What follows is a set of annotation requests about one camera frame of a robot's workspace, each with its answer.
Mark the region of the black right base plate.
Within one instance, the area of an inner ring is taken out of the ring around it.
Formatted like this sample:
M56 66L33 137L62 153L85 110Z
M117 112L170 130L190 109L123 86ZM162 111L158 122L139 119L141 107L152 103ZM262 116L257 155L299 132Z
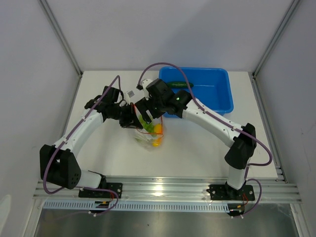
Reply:
M244 184L239 190L230 187L228 184L211 184L206 190L211 200L233 200L233 201L254 201L255 194L251 185Z

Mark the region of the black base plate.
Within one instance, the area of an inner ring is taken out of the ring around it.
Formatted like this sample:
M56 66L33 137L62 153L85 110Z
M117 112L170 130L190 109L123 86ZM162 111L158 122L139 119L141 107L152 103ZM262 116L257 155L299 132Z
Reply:
M123 183L110 182L103 188L79 190L79 198L116 198L115 193L121 198L122 191Z
M233 201L254 201L255 194L251 185L244 184L239 190L230 187L228 184L211 184L206 190L211 200L233 200Z

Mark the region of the clear zip bag orange zipper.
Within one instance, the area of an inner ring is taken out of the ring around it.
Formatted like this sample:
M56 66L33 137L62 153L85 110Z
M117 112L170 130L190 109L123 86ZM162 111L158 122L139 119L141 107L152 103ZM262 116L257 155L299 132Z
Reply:
M136 116L142 128L136 128L133 134L134 140L143 148L152 150L162 145L164 137L163 117L153 118L149 115L151 122L147 123L139 110L134 105Z

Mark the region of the aluminium frame post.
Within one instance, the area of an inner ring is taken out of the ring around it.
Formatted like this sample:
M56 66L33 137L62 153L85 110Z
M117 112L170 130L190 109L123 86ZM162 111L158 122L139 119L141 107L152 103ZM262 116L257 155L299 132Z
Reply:
M62 49L64 50L67 58L69 59L72 67L74 68L76 74L81 77L83 72L76 60L76 57L60 27L60 24L57 21L57 18L55 16L55 14L53 13L49 2L47 0L38 0L38 3L40 5L40 7L42 8L42 11L44 13L44 15L46 16L53 32L55 33L55 36L57 37Z
M264 65L266 64L267 60L271 56L274 51L274 48L278 44L279 40L281 39L282 35L285 33L286 28L290 24L292 18L294 17L295 13L297 12L299 6L301 5L302 0L292 0L288 9L286 10L284 16L282 17L276 31L274 32L272 38L270 39L264 53L259 59L259 62L256 64L254 71L252 72L252 77L256 79L263 69Z

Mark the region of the yellow orange mango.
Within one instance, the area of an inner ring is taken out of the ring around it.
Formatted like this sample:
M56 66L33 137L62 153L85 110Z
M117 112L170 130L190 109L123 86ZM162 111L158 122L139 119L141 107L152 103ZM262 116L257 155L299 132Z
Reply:
M163 139L163 126L162 124L156 124L154 126L154 140L152 142L153 147L159 147L162 144Z

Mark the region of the aluminium mounting rail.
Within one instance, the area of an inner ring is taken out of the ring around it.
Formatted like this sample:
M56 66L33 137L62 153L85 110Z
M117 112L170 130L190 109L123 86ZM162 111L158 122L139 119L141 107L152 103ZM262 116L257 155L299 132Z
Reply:
M122 183L123 201L209 202L210 184L223 178L170 178L108 176L107 182ZM297 185L280 180L261 180L261 203L302 203Z

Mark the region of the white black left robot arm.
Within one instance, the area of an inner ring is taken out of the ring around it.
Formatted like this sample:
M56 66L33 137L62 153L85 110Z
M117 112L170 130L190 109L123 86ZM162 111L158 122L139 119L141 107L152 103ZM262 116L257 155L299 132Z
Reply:
M103 197L107 192L102 174L82 170L77 156L92 133L105 120L117 120L122 128L142 128L134 105L127 103L120 89L105 86L103 94L91 99L85 105L83 115L77 125L53 145L43 145L39 152L40 177L44 183L52 183L61 188L90 188L95 197Z

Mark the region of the right aluminium frame post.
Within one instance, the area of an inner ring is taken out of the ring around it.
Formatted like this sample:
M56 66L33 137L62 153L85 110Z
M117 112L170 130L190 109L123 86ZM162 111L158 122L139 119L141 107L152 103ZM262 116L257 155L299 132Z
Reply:
M278 44L279 40L281 39L282 35L285 33L286 28L290 24L292 18L294 17L295 13L297 12L299 6L301 5L302 0L292 0L288 9L286 10L284 16L282 17L276 31L274 32L272 38L270 39L264 53L259 59L259 62L256 64L254 71L252 72L252 77L256 79L263 69L264 65L266 64L267 60L271 56L274 51L274 48Z

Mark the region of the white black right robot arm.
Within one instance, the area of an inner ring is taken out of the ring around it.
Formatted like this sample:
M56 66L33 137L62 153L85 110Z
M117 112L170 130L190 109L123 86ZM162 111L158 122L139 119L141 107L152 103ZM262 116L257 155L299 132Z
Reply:
M233 123L199 103L186 90L173 90L161 79L145 79L137 85L144 98L136 102L136 108L145 122L164 115L177 116L191 121L220 139L228 148L224 159L229 165L225 192L231 199L243 194L246 167L253 156L257 143L255 127L249 123L242 126Z

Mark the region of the green cucumber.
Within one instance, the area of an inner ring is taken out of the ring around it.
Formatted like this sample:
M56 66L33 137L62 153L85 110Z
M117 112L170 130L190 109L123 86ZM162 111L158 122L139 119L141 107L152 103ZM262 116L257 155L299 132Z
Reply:
M172 89L189 88L185 81L171 81L166 83Z

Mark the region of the green grape bunch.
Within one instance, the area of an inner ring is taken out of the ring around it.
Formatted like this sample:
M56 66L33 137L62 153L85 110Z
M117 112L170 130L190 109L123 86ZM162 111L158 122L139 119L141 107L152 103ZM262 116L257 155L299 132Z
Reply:
M157 134L155 133L154 124L152 122L146 123L141 115L138 116L138 119L142 125L142 129L140 130L140 132L147 133L153 137L156 137Z

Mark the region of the blue plastic bin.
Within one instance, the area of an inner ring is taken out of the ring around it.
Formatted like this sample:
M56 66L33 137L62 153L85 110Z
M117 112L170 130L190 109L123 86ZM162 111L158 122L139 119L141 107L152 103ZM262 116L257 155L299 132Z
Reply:
M220 68L181 67L186 75L194 96L205 106L220 115L230 113L234 109L233 96L228 72ZM183 82L181 88L172 87L174 93L183 89L189 92L183 75L174 67L163 67L159 71L159 79L166 83Z

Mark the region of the white green cauliflower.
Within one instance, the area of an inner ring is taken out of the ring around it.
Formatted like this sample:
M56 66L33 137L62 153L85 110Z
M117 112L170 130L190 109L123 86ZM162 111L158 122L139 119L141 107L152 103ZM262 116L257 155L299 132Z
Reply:
M143 143L143 144L151 144L151 135L147 133L142 133L138 130L135 131L134 138L137 142Z

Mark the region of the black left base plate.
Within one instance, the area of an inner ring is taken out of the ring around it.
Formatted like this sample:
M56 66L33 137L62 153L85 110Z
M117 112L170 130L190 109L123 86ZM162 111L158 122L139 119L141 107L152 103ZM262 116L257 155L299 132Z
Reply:
M79 198L116 198L115 193L121 198L122 191L123 183L110 182L103 188L79 190Z

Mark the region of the left aluminium frame post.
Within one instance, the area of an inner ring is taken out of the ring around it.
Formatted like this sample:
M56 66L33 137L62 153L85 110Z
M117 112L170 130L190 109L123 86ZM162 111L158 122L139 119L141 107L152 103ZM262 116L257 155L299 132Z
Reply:
M49 2L47 0L38 0L38 3L40 5L40 7L42 8L42 11L44 13L44 15L46 16L53 32L55 33L55 36L57 37L62 49L64 50L67 58L69 59L72 67L74 68L76 74L81 77L83 72L76 60L76 57L60 27L60 24L57 21L57 18L55 16L55 14L53 13Z

